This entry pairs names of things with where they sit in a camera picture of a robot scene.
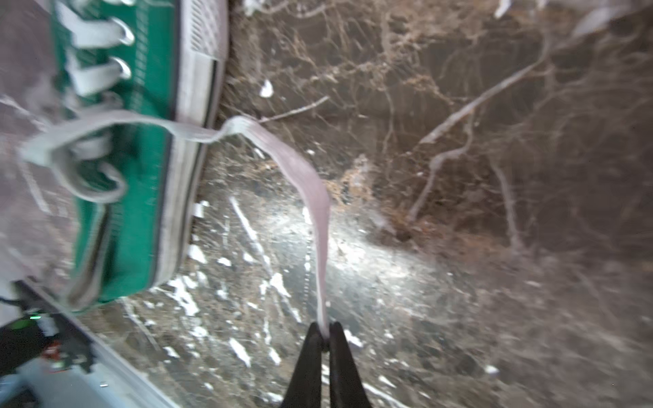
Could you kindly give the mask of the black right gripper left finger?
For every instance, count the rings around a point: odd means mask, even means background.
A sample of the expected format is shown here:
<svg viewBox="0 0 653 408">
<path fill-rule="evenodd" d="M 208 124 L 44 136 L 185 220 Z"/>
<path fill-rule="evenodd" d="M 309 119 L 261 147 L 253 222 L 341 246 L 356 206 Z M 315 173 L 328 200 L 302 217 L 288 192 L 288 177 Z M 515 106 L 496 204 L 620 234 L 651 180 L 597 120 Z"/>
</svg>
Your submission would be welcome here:
<svg viewBox="0 0 653 408">
<path fill-rule="evenodd" d="M 323 338 L 314 322 L 309 326 L 280 408 L 321 407 L 322 346 Z"/>
</svg>

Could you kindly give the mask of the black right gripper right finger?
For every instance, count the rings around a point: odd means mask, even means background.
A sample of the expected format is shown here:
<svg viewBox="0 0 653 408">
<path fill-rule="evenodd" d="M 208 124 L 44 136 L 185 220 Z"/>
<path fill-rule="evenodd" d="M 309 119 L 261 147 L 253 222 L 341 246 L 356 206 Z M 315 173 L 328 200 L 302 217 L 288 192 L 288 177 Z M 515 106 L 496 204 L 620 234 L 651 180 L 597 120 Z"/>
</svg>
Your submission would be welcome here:
<svg viewBox="0 0 653 408">
<path fill-rule="evenodd" d="M 343 326 L 330 324 L 329 380 L 333 408 L 372 408 L 350 351 Z"/>
</svg>

